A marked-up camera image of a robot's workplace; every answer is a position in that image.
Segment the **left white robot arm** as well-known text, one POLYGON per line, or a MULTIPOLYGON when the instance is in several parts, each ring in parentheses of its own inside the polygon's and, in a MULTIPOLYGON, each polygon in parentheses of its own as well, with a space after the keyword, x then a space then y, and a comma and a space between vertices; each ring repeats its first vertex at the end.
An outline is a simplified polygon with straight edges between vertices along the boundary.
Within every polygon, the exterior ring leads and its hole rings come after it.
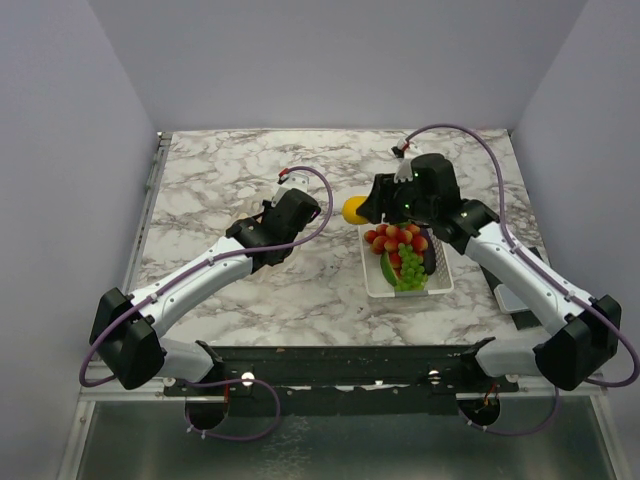
POLYGON ((153 285, 105 293, 90 335, 94 353, 127 390, 155 377, 186 380, 206 395, 220 385, 221 358, 202 341, 167 338, 171 327, 227 285, 282 263, 296 236, 321 211, 307 193, 281 188, 255 216, 235 221, 204 254, 153 285))

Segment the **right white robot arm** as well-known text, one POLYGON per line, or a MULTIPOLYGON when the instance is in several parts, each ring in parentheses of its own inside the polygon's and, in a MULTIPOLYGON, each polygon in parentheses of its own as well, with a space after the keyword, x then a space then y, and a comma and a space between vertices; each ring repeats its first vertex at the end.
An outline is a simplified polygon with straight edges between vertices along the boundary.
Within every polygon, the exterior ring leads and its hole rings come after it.
POLYGON ((617 352, 621 305, 609 295, 595 298, 551 269, 518 242, 483 202, 460 194, 452 163, 440 154, 410 162, 411 177, 374 177, 358 216, 372 224, 425 224, 434 236, 488 270, 535 315, 545 330, 489 340, 459 367, 461 383, 481 391, 495 377, 539 375, 570 391, 585 382, 617 352))

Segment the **yellow lemon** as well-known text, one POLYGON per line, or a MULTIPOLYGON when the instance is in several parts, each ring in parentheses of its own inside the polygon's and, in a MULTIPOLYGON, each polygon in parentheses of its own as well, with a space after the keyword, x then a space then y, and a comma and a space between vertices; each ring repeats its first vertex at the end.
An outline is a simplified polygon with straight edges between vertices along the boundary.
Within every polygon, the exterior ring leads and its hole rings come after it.
POLYGON ((344 202, 341 214, 348 224, 364 225, 369 223, 365 217, 357 213, 358 208, 362 206, 366 199, 366 196, 353 196, 344 202))

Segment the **clear zip top bag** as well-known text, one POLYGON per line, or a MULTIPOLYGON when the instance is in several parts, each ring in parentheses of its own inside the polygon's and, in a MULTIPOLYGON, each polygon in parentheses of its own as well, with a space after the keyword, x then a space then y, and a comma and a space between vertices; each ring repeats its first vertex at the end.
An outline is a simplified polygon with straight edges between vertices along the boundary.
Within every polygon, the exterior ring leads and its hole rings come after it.
MULTIPOLYGON (((275 240, 274 238, 269 237, 267 234, 261 233, 258 230, 257 221, 253 218, 254 215, 236 220, 227 230, 227 237, 235 239, 245 249, 284 245, 295 241, 275 240)), ((283 263, 284 260, 291 254, 292 250, 292 247, 287 247, 280 250, 250 253, 249 257, 252 259, 252 273, 255 274, 265 266, 273 267, 283 263)))

